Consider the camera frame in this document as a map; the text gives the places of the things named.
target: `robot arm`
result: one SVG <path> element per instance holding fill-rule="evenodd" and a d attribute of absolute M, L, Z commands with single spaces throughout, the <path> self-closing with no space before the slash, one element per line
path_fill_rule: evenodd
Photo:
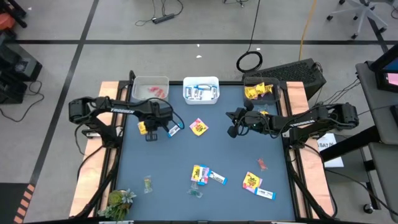
<path fill-rule="evenodd" d="M 69 102 L 69 121 L 75 124 L 84 124 L 97 132 L 103 140 L 105 147 L 119 147 L 121 138 L 116 130 L 105 125 L 97 116 L 101 113 L 133 114 L 143 121 L 147 130 L 146 140 L 156 141 L 157 135 L 153 132 L 158 127 L 167 132 L 169 121 L 173 121 L 173 109 L 170 106 L 160 107 L 158 102 L 142 101 L 139 103 L 127 103 L 119 100 L 111 100 L 109 97 L 84 97 Z"/>
<path fill-rule="evenodd" d="M 232 138 L 245 135 L 249 130 L 272 136 L 288 131 L 290 145 L 302 146 L 312 136 L 322 136 L 334 128 L 353 129 L 359 124 L 356 108 L 349 103 L 316 106 L 304 113 L 288 117 L 253 111 L 254 106 L 250 101 L 245 101 L 244 105 L 246 109 L 237 108 L 235 112 L 226 113 L 234 124 L 228 129 Z M 238 133 L 241 126 L 248 129 L 246 133 Z"/>

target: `chair wheel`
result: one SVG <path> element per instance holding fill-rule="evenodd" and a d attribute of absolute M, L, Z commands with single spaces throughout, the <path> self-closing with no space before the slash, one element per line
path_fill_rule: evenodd
<path fill-rule="evenodd" d="M 386 30 L 387 30 L 387 28 L 382 27 L 382 28 L 379 29 L 379 32 L 382 33 L 382 32 L 384 32 L 384 31 L 386 31 Z"/>
<path fill-rule="evenodd" d="M 371 204 L 366 204 L 363 206 L 363 211 L 368 214 L 372 214 L 374 209 Z"/>

